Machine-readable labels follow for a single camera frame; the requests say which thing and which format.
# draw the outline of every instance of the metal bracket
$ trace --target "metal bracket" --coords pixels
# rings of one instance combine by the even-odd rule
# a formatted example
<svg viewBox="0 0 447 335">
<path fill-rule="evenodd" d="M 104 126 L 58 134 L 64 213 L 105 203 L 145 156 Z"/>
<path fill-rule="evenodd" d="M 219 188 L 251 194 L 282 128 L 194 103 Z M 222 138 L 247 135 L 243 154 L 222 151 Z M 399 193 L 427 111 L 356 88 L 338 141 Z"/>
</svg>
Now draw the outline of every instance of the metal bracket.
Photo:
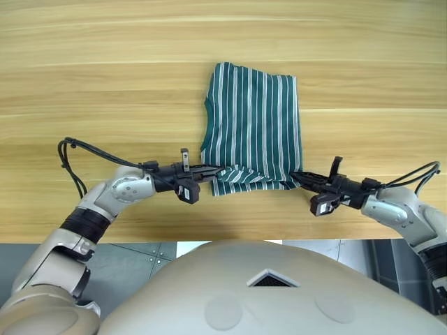
<svg viewBox="0 0 447 335">
<path fill-rule="evenodd" d="M 182 153 L 183 171 L 189 172 L 189 151 L 187 148 L 183 148 L 180 152 Z"/>
</svg>

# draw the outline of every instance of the white stripe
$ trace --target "white stripe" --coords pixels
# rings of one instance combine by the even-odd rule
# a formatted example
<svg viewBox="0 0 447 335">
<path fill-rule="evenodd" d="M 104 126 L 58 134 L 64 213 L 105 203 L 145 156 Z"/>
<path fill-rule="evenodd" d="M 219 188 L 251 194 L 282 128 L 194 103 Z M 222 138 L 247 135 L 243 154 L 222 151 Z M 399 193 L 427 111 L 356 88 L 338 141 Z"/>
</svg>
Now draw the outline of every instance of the white stripe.
<svg viewBox="0 0 447 335">
<path fill-rule="evenodd" d="M 214 140 L 214 132 L 215 132 L 215 128 L 216 128 L 216 123 L 217 123 L 217 120 L 216 120 L 216 101 L 214 100 L 214 90 L 216 89 L 216 77 L 217 77 L 217 69 L 214 71 L 214 78 L 213 78 L 213 83 L 212 83 L 212 93 L 211 93 L 211 96 L 210 96 L 210 100 L 211 100 L 211 102 L 212 102 L 212 113 L 213 113 L 213 117 L 214 117 L 214 120 L 213 120 L 213 125 L 212 125 L 212 133 L 211 133 L 211 142 L 210 142 L 210 160 L 209 160 L 209 163 L 213 163 L 212 161 L 211 161 L 211 153 L 212 153 L 212 141 Z"/>
<path fill-rule="evenodd" d="M 251 169 L 251 69 L 248 69 L 247 80 L 247 167 Z"/>
<path fill-rule="evenodd" d="M 218 91 L 218 106 L 219 106 L 219 132 L 217 133 L 216 141 L 216 165 L 221 165 L 221 142 L 222 142 L 222 86 L 224 84 L 224 65 L 221 64 L 219 71 L 219 91 Z"/>
<path fill-rule="evenodd" d="M 278 80 L 278 152 L 279 152 L 279 172 L 281 173 L 281 180 L 286 180 L 284 173 L 284 152 L 282 148 L 282 79 L 277 76 Z"/>
<path fill-rule="evenodd" d="M 219 195 L 219 187 L 217 186 L 217 179 L 212 180 L 212 187 L 214 189 L 214 194 Z"/>
<path fill-rule="evenodd" d="M 245 181 L 248 177 L 250 177 L 253 174 L 253 172 L 250 172 L 247 176 L 245 176 L 244 180 L 242 180 L 242 183 L 245 184 Z"/>
<path fill-rule="evenodd" d="M 287 86 L 287 90 L 286 90 L 286 115 L 287 115 L 287 122 L 286 122 L 286 132 L 287 132 L 287 173 L 291 172 L 291 146 L 288 140 L 288 121 L 289 121 L 289 113 L 288 113 L 288 105 L 289 105 L 289 101 L 288 101 L 288 77 L 286 77 L 286 86 Z"/>
<path fill-rule="evenodd" d="M 262 179 L 264 179 L 263 176 L 257 176 L 257 177 L 254 177 L 254 178 L 250 181 L 250 183 L 256 183 L 257 181 L 260 181 L 260 180 L 262 180 Z"/>
<path fill-rule="evenodd" d="M 233 132 L 231 136 L 231 165 L 236 164 L 236 124 L 237 124 L 237 70 L 233 69 Z"/>
<path fill-rule="evenodd" d="M 264 174 L 268 175 L 267 165 L 267 74 L 263 73 L 263 105 L 262 105 L 262 136 L 263 136 L 263 168 Z"/>
<path fill-rule="evenodd" d="M 231 171 L 230 174 L 229 174 L 228 176 L 226 176 L 226 178 L 225 178 L 226 182 L 228 182 L 228 183 L 233 183 L 233 180 L 231 180 L 231 175 L 232 175 L 234 172 L 236 172 L 236 170 Z"/>
<path fill-rule="evenodd" d="M 225 143 L 224 143 L 224 151 L 223 151 L 223 159 L 224 165 L 227 165 L 229 162 L 226 160 L 226 152 L 228 149 L 228 127 L 230 126 L 230 117 L 228 116 L 228 100 L 230 100 L 230 63 L 228 63 L 228 73 L 226 75 L 226 132 L 225 132 Z"/>
<path fill-rule="evenodd" d="M 244 123 L 244 68 L 241 68 L 242 70 L 242 89 L 241 89 L 241 99 L 240 99 L 240 116 L 241 116 L 241 122 L 240 122 L 240 162 L 241 164 L 244 164 L 242 162 L 242 143 L 244 142 L 243 137 L 243 131 L 242 131 L 242 124 Z"/>
<path fill-rule="evenodd" d="M 295 171 L 300 167 L 300 148 L 298 142 L 298 102 L 296 91 L 296 77 L 293 77 L 293 141 L 295 148 Z"/>
<path fill-rule="evenodd" d="M 256 128 L 255 128 L 255 154 L 256 154 L 256 171 L 259 171 L 259 152 L 258 152 L 258 115 L 259 115 L 259 109 L 258 109 L 258 91 L 259 91 L 259 71 L 256 71 L 256 110 L 255 110 L 255 116 L 256 116 Z"/>
<path fill-rule="evenodd" d="M 236 178 L 234 178 L 233 183 L 237 183 L 241 176 L 242 176 L 242 171 L 239 171 Z"/>
<path fill-rule="evenodd" d="M 273 167 L 273 179 L 276 179 L 277 178 L 277 173 L 276 173 L 276 168 L 275 168 L 275 161 L 274 161 L 274 154 L 273 154 L 273 151 L 274 151 L 274 140 L 273 140 L 273 137 L 274 137 L 274 129 L 273 129 L 273 91 L 274 91 L 274 76 L 272 75 L 271 76 L 271 78 L 272 78 L 272 97 L 270 98 L 270 106 L 271 106 L 271 108 L 270 108 L 270 122 L 271 122 L 271 124 L 270 124 L 270 128 L 272 129 L 272 158 L 270 159 L 271 161 L 272 161 L 272 167 Z"/>
</svg>

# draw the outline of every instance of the striped fabric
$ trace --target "striped fabric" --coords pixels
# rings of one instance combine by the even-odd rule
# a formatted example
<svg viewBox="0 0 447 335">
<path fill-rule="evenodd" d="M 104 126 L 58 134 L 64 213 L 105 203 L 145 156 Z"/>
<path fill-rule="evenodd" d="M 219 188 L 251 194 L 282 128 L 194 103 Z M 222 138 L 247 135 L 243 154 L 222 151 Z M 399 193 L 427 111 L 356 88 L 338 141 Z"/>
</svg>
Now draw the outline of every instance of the striped fabric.
<svg viewBox="0 0 447 335">
<path fill-rule="evenodd" d="M 302 167 L 295 77 L 220 63 L 205 107 L 202 164 L 226 167 L 213 195 L 299 186 L 290 177 Z"/>
</svg>

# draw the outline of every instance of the wooden table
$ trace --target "wooden table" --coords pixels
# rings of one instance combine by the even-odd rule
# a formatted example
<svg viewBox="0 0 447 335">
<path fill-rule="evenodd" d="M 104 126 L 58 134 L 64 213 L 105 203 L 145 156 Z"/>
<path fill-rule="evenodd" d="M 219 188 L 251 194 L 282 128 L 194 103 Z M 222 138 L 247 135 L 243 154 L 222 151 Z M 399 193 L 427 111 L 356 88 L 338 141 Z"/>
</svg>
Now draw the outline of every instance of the wooden table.
<svg viewBox="0 0 447 335">
<path fill-rule="evenodd" d="M 188 147 L 198 163 L 220 61 L 298 77 L 306 170 L 336 155 L 358 181 L 446 169 L 446 41 L 445 1 L 0 0 L 0 242 L 40 242 L 77 204 L 66 135 L 160 164 Z M 89 186 L 116 168 L 80 150 L 72 164 Z M 445 211 L 446 191 L 443 171 L 421 198 Z M 397 236 L 346 207 L 315 218 L 301 190 L 200 196 L 157 194 L 102 241 Z"/>
</svg>

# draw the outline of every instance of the cloth fold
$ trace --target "cloth fold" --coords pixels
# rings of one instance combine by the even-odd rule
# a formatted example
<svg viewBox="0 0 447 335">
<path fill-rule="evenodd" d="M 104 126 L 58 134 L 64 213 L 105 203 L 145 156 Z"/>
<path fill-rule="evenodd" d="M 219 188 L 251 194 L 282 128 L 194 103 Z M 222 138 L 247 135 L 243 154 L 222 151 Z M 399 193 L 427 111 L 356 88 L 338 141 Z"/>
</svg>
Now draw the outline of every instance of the cloth fold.
<svg viewBox="0 0 447 335">
<path fill-rule="evenodd" d="M 295 77 L 220 63 L 205 107 L 202 164 L 226 167 L 213 195 L 299 186 L 290 177 L 302 169 Z"/>
</svg>

